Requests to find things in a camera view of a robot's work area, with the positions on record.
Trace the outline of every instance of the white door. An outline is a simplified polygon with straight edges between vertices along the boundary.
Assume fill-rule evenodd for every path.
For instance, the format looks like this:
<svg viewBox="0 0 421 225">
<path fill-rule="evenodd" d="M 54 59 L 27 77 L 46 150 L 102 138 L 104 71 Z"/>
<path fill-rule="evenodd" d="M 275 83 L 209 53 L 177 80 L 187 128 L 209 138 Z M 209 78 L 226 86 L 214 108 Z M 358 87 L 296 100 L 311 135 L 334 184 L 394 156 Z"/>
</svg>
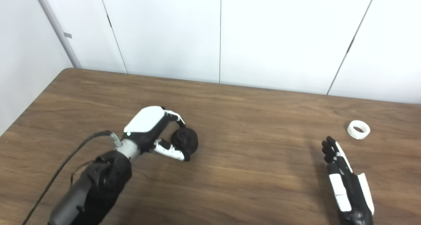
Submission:
<svg viewBox="0 0 421 225">
<path fill-rule="evenodd" d="M 326 94 L 370 0 L 222 0 L 221 83 Z"/>
<path fill-rule="evenodd" d="M 219 81 L 220 0 L 103 0 L 129 73 Z"/>
<path fill-rule="evenodd" d="M 101 0 L 41 1 L 74 53 L 77 67 L 126 73 Z"/>
<path fill-rule="evenodd" d="M 329 95 L 421 104 L 420 0 L 373 0 Z"/>
</svg>

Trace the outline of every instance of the white tape roll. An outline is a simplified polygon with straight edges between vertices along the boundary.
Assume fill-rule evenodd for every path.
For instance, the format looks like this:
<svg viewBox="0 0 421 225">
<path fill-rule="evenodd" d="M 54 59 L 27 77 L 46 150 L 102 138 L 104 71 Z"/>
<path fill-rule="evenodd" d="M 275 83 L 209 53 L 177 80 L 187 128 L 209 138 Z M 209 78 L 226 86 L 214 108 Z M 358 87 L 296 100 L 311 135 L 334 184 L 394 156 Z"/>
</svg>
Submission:
<svg viewBox="0 0 421 225">
<path fill-rule="evenodd" d="M 357 131 L 354 127 L 361 129 L 362 132 Z M 353 120 L 349 123 L 348 133 L 352 138 L 363 139 L 370 133 L 370 127 L 364 121 Z"/>
</svg>

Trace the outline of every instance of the wood grain surface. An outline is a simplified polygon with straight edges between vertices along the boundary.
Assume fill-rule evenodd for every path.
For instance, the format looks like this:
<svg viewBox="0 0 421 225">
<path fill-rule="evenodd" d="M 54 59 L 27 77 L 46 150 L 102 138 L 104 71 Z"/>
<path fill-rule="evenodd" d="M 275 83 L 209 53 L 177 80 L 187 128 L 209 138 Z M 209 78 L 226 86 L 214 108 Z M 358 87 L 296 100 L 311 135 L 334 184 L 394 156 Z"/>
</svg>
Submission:
<svg viewBox="0 0 421 225">
<path fill-rule="evenodd" d="M 190 162 L 139 157 L 103 225 L 336 225 L 320 145 L 328 135 L 355 173 L 366 173 L 376 225 L 421 223 L 420 105 L 66 69 L 0 138 L 0 224 L 23 221 L 84 138 L 107 129 L 121 135 L 149 105 L 181 114 L 199 149 Z M 356 119 L 371 127 L 364 140 L 346 132 Z M 108 138 L 88 143 L 28 224 L 45 225 L 75 167 L 112 148 Z"/>
</svg>

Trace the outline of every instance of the robotic hand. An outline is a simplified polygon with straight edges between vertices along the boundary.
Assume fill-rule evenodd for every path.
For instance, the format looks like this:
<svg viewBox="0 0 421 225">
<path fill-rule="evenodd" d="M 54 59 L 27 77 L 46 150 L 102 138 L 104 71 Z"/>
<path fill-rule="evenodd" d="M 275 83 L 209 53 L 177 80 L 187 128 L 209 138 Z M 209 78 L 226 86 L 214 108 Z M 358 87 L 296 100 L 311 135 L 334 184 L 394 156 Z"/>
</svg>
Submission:
<svg viewBox="0 0 421 225">
<path fill-rule="evenodd" d="M 169 143 L 158 137 L 171 121 L 180 129 L 173 133 Z M 131 178 L 131 163 L 139 155 L 155 150 L 189 161 L 198 147 L 196 133 L 186 128 L 183 118 L 158 106 L 143 108 L 124 128 L 122 139 L 115 135 L 113 139 L 116 148 L 98 156 L 86 168 L 51 212 L 49 225 L 99 224 Z"/>
<path fill-rule="evenodd" d="M 329 179 L 342 225 L 374 225 L 374 205 L 365 174 L 355 175 L 341 146 L 328 136 L 322 142 Z"/>
</svg>

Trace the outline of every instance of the white robotic hand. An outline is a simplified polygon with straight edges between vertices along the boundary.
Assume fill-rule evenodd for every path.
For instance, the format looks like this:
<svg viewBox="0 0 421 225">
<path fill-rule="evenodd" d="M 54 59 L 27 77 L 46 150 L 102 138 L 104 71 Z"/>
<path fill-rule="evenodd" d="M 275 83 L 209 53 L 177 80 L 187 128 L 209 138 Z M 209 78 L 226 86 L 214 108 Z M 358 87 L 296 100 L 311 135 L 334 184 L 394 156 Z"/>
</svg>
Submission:
<svg viewBox="0 0 421 225">
<path fill-rule="evenodd" d="M 167 125 L 175 121 L 180 129 L 171 136 L 171 143 L 158 138 Z M 144 152 L 155 150 L 165 156 L 189 161 L 198 147 L 196 132 L 186 128 L 183 118 L 159 106 L 143 108 L 124 128 L 122 144 L 116 150 L 131 161 Z"/>
<path fill-rule="evenodd" d="M 365 174 L 355 175 L 341 146 L 328 136 L 322 142 L 342 225 L 373 225 L 374 205 Z"/>
</svg>

